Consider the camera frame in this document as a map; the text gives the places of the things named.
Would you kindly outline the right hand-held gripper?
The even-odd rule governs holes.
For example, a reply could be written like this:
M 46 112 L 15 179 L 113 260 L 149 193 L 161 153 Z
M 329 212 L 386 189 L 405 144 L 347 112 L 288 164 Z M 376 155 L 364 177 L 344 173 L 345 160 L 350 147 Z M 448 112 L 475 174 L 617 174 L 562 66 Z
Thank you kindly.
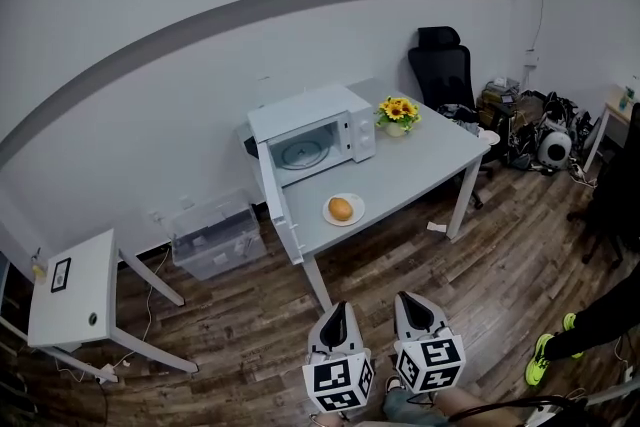
M 447 325 L 443 310 L 423 296 L 406 291 L 395 296 L 394 329 L 400 340 L 394 343 L 395 368 L 413 393 L 438 392 L 458 383 L 466 356 L 462 337 Z

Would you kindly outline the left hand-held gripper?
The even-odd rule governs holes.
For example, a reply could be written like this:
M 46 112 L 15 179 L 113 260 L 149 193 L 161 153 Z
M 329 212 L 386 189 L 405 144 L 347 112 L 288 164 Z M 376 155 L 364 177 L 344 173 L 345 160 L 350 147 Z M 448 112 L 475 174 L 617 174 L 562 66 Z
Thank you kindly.
M 309 399 L 321 413 L 339 413 L 367 405 L 374 369 L 353 307 L 341 301 L 325 312 L 308 336 L 310 362 L 302 367 Z M 326 356 L 336 350 L 349 354 Z

